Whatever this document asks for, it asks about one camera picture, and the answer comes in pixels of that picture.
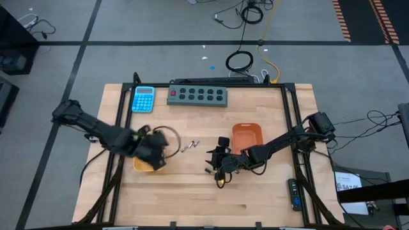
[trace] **calculator display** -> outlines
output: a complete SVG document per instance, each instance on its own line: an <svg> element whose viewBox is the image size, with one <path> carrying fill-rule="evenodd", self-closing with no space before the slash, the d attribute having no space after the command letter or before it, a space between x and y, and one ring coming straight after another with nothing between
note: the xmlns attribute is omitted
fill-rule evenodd
<svg viewBox="0 0 409 230"><path fill-rule="evenodd" d="M138 88L136 93L152 93L152 89Z"/></svg>

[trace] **remote control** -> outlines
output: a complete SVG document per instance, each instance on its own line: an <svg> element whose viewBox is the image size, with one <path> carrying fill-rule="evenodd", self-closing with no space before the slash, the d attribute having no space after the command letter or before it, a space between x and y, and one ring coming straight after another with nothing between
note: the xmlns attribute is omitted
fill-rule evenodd
<svg viewBox="0 0 409 230"><path fill-rule="evenodd" d="M170 85L168 105L227 107L226 87Z"/></svg>
<svg viewBox="0 0 409 230"><path fill-rule="evenodd" d="M300 193L298 192L298 186L296 179L288 180L289 196L294 211L301 211Z"/></svg>
<svg viewBox="0 0 409 230"><path fill-rule="evenodd" d="M150 86L138 86L135 89L132 112L152 112L154 101L155 88Z"/></svg>

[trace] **yellow cable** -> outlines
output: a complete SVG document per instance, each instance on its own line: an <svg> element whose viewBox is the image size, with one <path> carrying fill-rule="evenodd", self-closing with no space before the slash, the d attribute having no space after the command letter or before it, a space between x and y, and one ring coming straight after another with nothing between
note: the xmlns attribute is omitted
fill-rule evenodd
<svg viewBox="0 0 409 230"><path fill-rule="evenodd" d="M265 36L266 36L266 34L267 34L268 27L270 26L271 18L273 17L273 14L274 14L274 11L275 11L275 7L279 4L279 1L280 1L280 0L275 0L275 4L273 5L273 8L271 9L270 17L268 18L268 22L267 22L267 25L266 25L266 29L264 30L263 37L261 38L262 40L264 40L264 38L265 38ZM280 79L280 70L279 70L279 68L278 68L275 64L273 64L271 61L267 60L267 58L260 52L260 46L257 46L257 51L258 51L258 53L260 54L260 56L263 58L263 60L264 60L265 62L267 62L267 63L270 64L272 67L274 67L275 70L277 70L277 77L276 77L274 80L271 80L271 81L270 81L272 84L277 84L277 83L279 82L279 79Z"/></svg>

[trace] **blue calculator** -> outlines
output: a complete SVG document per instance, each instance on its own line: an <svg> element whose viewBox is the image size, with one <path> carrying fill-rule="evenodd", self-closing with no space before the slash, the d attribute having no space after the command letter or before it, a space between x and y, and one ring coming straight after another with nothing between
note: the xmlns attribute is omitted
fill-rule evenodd
<svg viewBox="0 0 409 230"><path fill-rule="evenodd" d="M152 112L155 101L155 88L149 86L138 86L135 89L132 112Z"/></svg>

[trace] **wooden table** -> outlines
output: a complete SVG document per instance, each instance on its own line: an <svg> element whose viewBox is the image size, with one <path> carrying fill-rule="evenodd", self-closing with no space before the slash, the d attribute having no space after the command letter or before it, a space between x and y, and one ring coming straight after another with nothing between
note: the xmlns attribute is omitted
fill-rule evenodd
<svg viewBox="0 0 409 230"><path fill-rule="evenodd" d="M297 98L302 118L317 111L313 88L297 84ZM114 124L121 84L105 85L98 118ZM231 137L236 123L257 123L262 127L264 143L287 132L281 90L275 88L228 88L227 108L167 106L167 88L157 88L152 113L133 113L131 127L149 124L152 128L167 125L181 135L182 146L200 140L196 148L168 159L167 166L155 173L139 172L133 160L125 160L115 224L118 226L303 226L301 212L291 209L287 179L294 178L290 148L274 153L266 173L256 176L249 171L234 175L223 189L216 187L206 153L217 145L218 136ZM175 149L176 139L165 131ZM327 152L324 144L318 151ZM88 160L101 150L92 144ZM96 159L84 173L73 221L81 219L101 193L108 154ZM334 216L344 221L337 203L334 176L328 158L311 153L311 165L317 194ZM305 192L310 222L314 222L311 199ZM108 219L106 209L104 219Z"/></svg>

